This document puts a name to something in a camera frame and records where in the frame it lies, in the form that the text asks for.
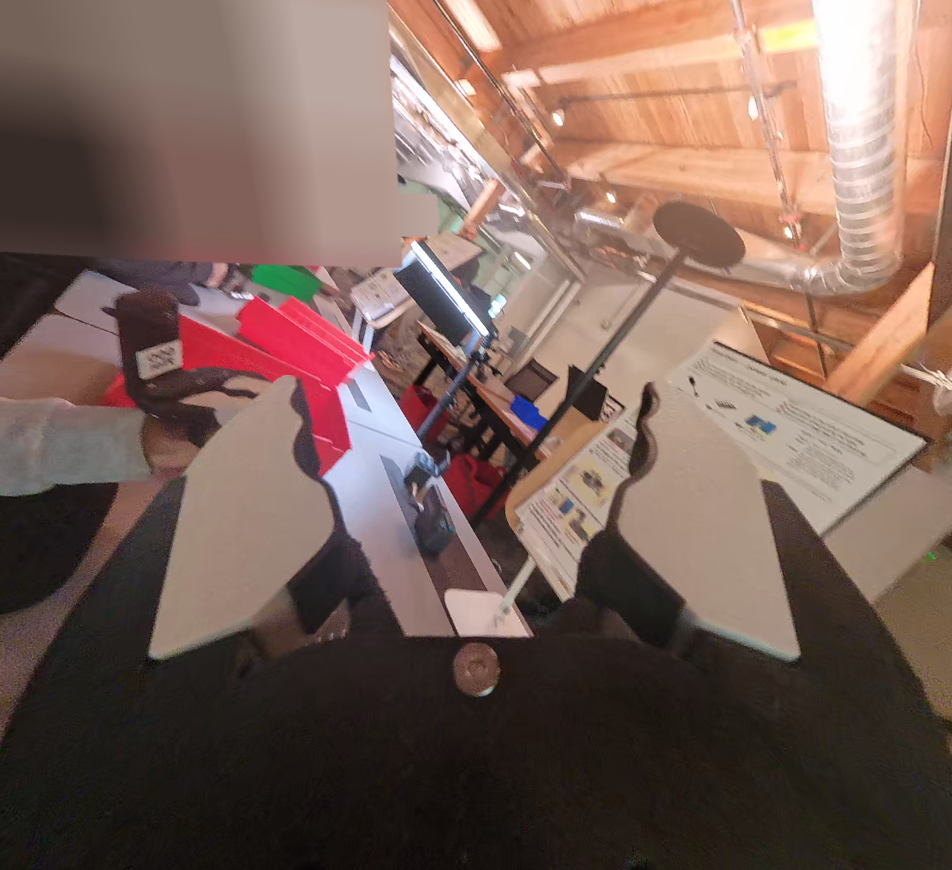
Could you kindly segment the white sign stand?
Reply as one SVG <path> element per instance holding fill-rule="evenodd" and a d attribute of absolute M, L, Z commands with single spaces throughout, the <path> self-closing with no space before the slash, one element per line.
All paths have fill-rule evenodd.
<path fill-rule="evenodd" d="M 527 559 L 504 594 L 446 590 L 446 612 L 457 635 L 461 638 L 530 638 L 532 631 L 521 617 L 516 600 L 535 569 L 534 560 Z"/>

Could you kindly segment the red plastic bin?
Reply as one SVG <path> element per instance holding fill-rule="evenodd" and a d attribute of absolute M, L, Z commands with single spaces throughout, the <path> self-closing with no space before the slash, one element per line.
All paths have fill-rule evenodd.
<path fill-rule="evenodd" d="M 373 358 L 347 331 L 295 298 L 273 307 L 255 297 L 236 317 L 241 338 L 328 388 L 349 382 Z"/>
<path fill-rule="evenodd" d="M 172 361 L 183 369 L 228 368 L 267 380 L 297 377 L 302 383 L 322 473 L 328 473 L 351 449 L 351 434 L 339 386 L 328 388 L 315 377 L 274 358 L 259 347 L 189 317 L 144 309 L 122 312 L 119 305 L 115 306 L 115 316 L 121 355 L 130 355 L 131 370 L 137 367 L 136 352 L 178 342 L 172 355 L 158 355 L 156 359 Z"/>

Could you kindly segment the person's left hand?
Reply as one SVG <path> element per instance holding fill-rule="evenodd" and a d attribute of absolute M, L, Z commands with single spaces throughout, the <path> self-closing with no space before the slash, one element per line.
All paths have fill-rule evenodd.
<path fill-rule="evenodd" d="M 182 424 L 155 417 L 146 417 L 141 445 L 151 473 L 160 479 L 181 475 L 200 452 Z"/>

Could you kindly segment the small printed instruction sheet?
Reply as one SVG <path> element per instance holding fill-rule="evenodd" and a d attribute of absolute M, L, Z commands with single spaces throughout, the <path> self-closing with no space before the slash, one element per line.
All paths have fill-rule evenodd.
<path fill-rule="evenodd" d="M 351 304 L 364 321 L 388 316 L 411 300 L 410 294 L 396 279 L 394 270 L 382 268 L 351 288 Z"/>

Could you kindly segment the black box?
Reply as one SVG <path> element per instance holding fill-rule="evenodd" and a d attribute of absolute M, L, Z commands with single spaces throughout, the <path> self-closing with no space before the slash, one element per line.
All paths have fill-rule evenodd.
<path fill-rule="evenodd" d="M 588 421 L 609 423 L 624 412 L 625 403 L 613 397 L 605 385 L 593 378 L 582 389 L 573 408 Z"/>

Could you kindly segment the small dark blue device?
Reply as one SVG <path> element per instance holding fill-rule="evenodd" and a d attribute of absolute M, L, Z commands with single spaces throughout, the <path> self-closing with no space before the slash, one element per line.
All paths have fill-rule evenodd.
<path fill-rule="evenodd" d="M 456 537 L 453 520 L 438 486 L 442 468 L 425 451 L 415 454 L 404 471 L 403 485 L 411 511 L 416 542 L 423 555 L 436 558 Z"/>

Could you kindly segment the wooden workbench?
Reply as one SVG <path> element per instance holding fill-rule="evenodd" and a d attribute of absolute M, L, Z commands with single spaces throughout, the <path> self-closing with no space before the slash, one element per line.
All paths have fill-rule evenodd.
<path fill-rule="evenodd" d="M 462 349 L 453 348 L 434 327 L 418 322 L 416 338 L 427 361 L 413 380 L 414 385 L 427 386 L 430 377 L 441 372 L 447 381 L 454 380 L 465 365 Z M 521 455 L 530 446 L 538 431 L 512 411 L 513 393 L 492 374 L 489 364 L 474 367 L 462 388 L 469 408 L 470 421 L 461 420 L 455 437 L 464 453 L 477 459 L 492 461 L 502 457 L 506 450 L 513 457 Z"/>

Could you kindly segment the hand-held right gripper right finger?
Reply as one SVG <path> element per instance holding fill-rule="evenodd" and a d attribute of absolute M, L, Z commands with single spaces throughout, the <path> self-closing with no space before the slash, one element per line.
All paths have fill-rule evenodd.
<path fill-rule="evenodd" d="M 795 662 L 801 645 L 753 463 L 677 388 L 647 383 L 606 527 L 681 600 L 676 626 Z"/>

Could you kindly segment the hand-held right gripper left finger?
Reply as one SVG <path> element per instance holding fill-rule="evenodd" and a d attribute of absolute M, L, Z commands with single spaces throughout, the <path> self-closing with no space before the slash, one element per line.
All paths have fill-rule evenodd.
<path fill-rule="evenodd" d="M 184 473 L 155 661 L 249 628 L 345 532 L 300 378 L 186 375 L 172 393 L 158 406 L 202 445 Z"/>

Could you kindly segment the person's black clothing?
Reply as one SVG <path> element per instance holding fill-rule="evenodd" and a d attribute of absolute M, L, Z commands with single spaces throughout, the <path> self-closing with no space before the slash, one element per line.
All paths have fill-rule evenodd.
<path fill-rule="evenodd" d="M 2 616 L 46 600 L 65 584 L 117 491 L 117 483 L 72 484 L 1 498 Z"/>

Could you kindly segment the person's left forearm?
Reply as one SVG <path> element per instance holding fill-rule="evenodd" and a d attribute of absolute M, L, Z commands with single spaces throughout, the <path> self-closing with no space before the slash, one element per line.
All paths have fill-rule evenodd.
<path fill-rule="evenodd" d="M 149 479 L 145 421 L 136 409 L 60 399 L 1 400 L 1 495 Z"/>

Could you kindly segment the black round-base pole stand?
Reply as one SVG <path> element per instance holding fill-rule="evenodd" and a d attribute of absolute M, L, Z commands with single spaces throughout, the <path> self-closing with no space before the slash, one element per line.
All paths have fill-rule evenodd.
<path fill-rule="evenodd" d="M 738 231 L 711 211 L 686 202 L 671 201 L 661 205 L 655 211 L 652 221 L 661 240 L 673 248 L 673 255 L 660 270 L 655 281 L 637 300 L 615 333 L 596 354 L 587 371 L 576 384 L 567 389 L 565 399 L 530 444 L 520 451 L 513 452 L 514 460 L 506 476 L 470 517 L 470 524 L 474 528 L 480 526 L 488 518 L 492 509 L 506 494 L 506 490 L 517 482 L 519 473 L 527 467 L 530 460 L 537 459 L 539 448 L 543 446 L 568 410 L 576 404 L 603 365 L 630 334 L 638 320 L 649 310 L 684 262 L 693 260 L 710 268 L 730 269 L 744 259 L 744 242 Z"/>

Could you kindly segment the black light panel on stand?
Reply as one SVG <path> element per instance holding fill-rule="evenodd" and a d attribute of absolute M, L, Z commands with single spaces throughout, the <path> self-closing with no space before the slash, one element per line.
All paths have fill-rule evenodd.
<path fill-rule="evenodd" d="M 394 277 L 439 333 L 451 345 L 461 346 L 466 356 L 451 386 L 416 431 L 424 441 L 472 369 L 482 361 L 497 337 L 497 330 L 488 314 L 488 295 L 481 290 L 473 295 L 462 287 L 426 242 L 411 244 L 409 259 L 394 271 Z"/>

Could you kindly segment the green plastic bin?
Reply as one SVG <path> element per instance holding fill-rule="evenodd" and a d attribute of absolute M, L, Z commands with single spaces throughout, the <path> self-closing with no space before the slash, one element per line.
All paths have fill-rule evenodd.
<path fill-rule="evenodd" d="M 302 303 L 312 301 L 325 286 L 325 281 L 315 271 L 297 265 L 257 264 L 251 269 L 251 280 Z"/>

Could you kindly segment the light wooden sign board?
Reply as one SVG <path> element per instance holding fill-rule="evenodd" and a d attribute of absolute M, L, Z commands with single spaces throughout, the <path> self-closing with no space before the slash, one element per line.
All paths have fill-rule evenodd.
<path fill-rule="evenodd" d="M 514 530 L 518 528 L 518 508 L 553 480 L 577 454 L 587 449 L 590 441 L 610 426 L 616 426 L 629 417 L 636 419 L 640 410 L 635 406 L 618 414 L 609 423 L 589 422 L 578 418 L 573 420 L 568 417 L 570 424 L 566 428 L 567 431 L 561 434 L 559 443 L 548 448 L 547 456 L 511 488 L 505 504 L 508 525 Z"/>

